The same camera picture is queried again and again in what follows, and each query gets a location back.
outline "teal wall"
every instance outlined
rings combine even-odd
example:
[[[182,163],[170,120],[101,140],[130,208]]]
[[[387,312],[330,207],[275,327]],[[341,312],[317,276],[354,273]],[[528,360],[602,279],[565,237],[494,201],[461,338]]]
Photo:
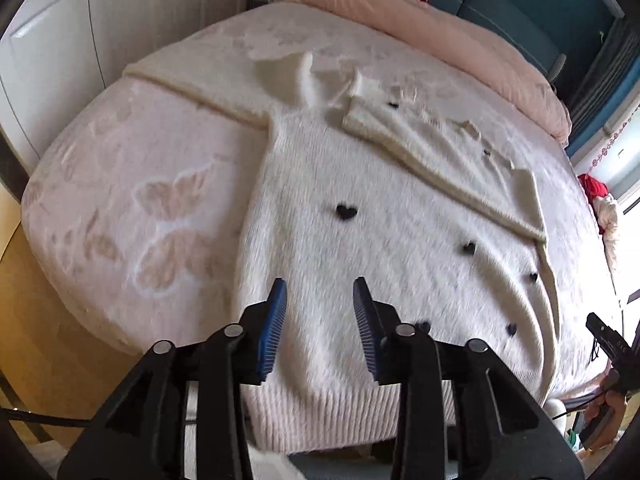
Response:
[[[602,46],[613,16],[602,0],[509,0],[567,54],[567,65],[557,81],[567,99],[580,83]]]

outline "gray upholstered headboard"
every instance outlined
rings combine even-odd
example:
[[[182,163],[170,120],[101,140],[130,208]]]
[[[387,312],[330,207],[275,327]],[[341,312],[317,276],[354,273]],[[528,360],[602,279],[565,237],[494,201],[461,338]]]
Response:
[[[563,63],[560,50],[509,0],[429,0],[429,3],[494,31],[515,46],[544,75],[549,78],[558,76]]]

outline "ribbed hem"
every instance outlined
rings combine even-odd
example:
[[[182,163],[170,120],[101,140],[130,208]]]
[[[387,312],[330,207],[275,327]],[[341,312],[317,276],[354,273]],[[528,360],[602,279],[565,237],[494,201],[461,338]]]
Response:
[[[516,373],[527,390],[538,382]],[[455,423],[450,383],[443,384],[444,415]],[[319,390],[297,396],[279,384],[242,386],[259,449],[299,453],[379,442],[396,436],[400,386]]]

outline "metal screw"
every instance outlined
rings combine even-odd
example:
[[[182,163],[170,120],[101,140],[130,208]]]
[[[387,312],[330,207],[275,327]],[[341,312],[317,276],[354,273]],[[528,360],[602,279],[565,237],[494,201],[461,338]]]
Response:
[[[227,337],[238,337],[242,332],[244,332],[244,328],[238,325],[238,323],[233,323],[225,327],[225,335]]]
[[[411,337],[412,335],[415,334],[415,327],[408,323],[401,323],[398,326],[396,326],[396,333],[400,337]]]
[[[172,346],[170,341],[158,341],[154,345],[154,354],[166,354]]]
[[[482,341],[482,339],[471,339],[467,344],[469,345],[469,349],[472,352],[476,352],[477,354],[485,352],[488,348],[488,346],[484,341]]]

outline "mattress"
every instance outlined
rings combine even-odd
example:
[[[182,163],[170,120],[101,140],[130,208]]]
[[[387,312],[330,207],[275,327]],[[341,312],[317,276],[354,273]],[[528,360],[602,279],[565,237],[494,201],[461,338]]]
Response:
[[[431,108],[472,121],[529,168],[561,308],[552,395],[577,392],[604,370],[604,356],[591,359],[584,322],[596,312],[616,327],[617,301],[595,218],[551,135],[472,76],[299,4],[261,7],[199,36],[253,59],[313,51],[316,70],[353,65],[389,85],[411,83]],[[164,338],[201,341],[221,320],[235,321],[238,240],[267,140],[266,131],[133,77],[82,111],[44,155],[22,202],[33,253],[80,323],[138,352]]]

